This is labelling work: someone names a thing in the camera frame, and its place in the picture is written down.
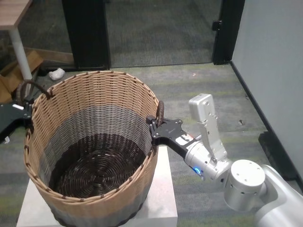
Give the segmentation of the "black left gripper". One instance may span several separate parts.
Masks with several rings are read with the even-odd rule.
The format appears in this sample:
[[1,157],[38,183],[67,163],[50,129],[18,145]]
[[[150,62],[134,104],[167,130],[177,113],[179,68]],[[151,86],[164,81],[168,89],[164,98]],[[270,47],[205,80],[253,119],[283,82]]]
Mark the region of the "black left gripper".
[[16,128],[28,128],[32,111],[33,104],[29,101],[24,106],[15,103],[0,104],[0,142],[4,142]]

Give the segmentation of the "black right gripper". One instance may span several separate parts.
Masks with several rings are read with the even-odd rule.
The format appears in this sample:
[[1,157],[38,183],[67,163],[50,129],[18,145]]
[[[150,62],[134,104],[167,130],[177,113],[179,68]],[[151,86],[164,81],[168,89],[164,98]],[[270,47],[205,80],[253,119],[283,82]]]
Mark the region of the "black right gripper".
[[158,119],[155,116],[148,115],[146,123],[149,125],[153,146],[168,146],[183,159],[190,150],[190,145],[199,142],[182,130],[182,122],[177,122],[176,119]]

